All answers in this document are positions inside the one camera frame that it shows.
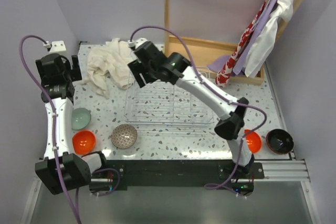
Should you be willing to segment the orange bowl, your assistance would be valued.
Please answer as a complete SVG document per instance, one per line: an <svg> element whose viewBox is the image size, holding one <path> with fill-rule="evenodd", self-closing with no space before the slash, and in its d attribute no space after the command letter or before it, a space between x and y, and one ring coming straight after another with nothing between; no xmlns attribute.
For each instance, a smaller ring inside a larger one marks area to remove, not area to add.
<svg viewBox="0 0 336 224"><path fill-rule="evenodd" d="M96 144L96 136L88 130L77 132L72 137L72 145L74 151L78 155L86 155L90 153Z"/></svg>
<svg viewBox="0 0 336 224"><path fill-rule="evenodd" d="M262 147L262 141L261 141L260 136L256 132L251 131L249 129L245 129L245 134L246 134L247 145L250 151L253 154L258 153Z"/></svg>

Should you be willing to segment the white wire dish rack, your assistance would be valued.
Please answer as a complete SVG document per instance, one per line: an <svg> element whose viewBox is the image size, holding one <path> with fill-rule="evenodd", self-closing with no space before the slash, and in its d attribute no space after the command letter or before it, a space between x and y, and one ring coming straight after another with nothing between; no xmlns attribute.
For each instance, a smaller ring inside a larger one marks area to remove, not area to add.
<svg viewBox="0 0 336 224"><path fill-rule="evenodd" d="M133 82L127 89L125 121L137 126L207 127L213 111L184 89L156 81L143 88Z"/></svg>

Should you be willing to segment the pale green bowl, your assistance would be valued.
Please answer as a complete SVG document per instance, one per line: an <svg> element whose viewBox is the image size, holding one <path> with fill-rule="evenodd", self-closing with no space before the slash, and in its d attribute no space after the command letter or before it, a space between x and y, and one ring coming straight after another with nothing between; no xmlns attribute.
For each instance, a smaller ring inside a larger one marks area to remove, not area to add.
<svg viewBox="0 0 336 224"><path fill-rule="evenodd" d="M71 128L73 130L84 129L91 121L91 113L85 108L77 108L72 111Z"/></svg>

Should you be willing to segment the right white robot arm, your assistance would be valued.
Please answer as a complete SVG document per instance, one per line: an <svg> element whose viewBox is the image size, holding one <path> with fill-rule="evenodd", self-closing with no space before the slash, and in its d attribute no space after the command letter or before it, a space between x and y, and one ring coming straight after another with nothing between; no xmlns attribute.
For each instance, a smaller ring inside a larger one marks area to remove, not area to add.
<svg viewBox="0 0 336 224"><path fill-rule="evenodd" d="M139 87L158 80L175 85L203 102L219 118L215 133L227 141L235 163L234 173L246 178L253 171L254 155L244 138L246 98L229 95L203 77L192 63L179 53L167 57L157 46L145 39L129 41L136 60L128 64Z"/></svg>

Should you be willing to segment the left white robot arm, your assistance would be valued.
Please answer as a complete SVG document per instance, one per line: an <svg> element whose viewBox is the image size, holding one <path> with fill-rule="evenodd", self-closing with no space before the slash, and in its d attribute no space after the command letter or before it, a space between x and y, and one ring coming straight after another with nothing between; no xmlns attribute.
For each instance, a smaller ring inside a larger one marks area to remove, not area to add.
<svg viewBox="0 0 336 224"><path fill-rule="evenodd" d="M101 151L77 155L71 136L71 115L74 107L75 87L73 82L81 80L78 57L73 62L51 53L39 60L36 66L41 78L48 120L47 146L42 161L36 163L35 173L53 194L73 190L91 182L91 175L103 178L109 165Z"/></svg>

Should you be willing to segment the brown patterned bowl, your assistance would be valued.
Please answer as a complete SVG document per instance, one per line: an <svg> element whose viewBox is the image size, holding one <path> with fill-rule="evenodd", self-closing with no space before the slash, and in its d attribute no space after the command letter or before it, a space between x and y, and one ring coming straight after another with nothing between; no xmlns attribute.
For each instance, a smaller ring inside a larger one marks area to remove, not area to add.
<svg viewBox="0 0 336 224"><path fill-rule="evenodd" d="M121 124L117 126L111 134L111 142L116 148L127 149L135 144L138 133L134 126Z"/></svg>

